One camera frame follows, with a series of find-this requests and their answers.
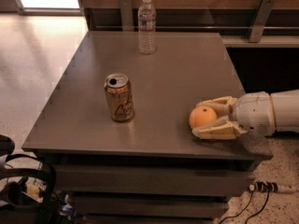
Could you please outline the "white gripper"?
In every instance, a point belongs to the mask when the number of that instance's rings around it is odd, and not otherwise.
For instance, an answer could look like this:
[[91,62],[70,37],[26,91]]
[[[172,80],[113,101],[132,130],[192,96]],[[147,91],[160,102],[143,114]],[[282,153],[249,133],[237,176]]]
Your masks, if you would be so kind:
[[205,100],[196,106],[208,106],[224,116],[192,129],[192,134],[202,140],[234,140],[247,131],[271,136],[276,130],[272,99],[264,91],[247,93],[238,100],[232,96]]

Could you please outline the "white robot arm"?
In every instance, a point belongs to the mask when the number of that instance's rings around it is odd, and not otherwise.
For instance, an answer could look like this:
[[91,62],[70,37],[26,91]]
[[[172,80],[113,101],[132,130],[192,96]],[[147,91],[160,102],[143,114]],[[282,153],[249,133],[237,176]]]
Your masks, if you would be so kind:
[[192,134],[202,140],[233,140],[245,133],[299,133],[299,90],[206,100],[195,106],[189,124]]

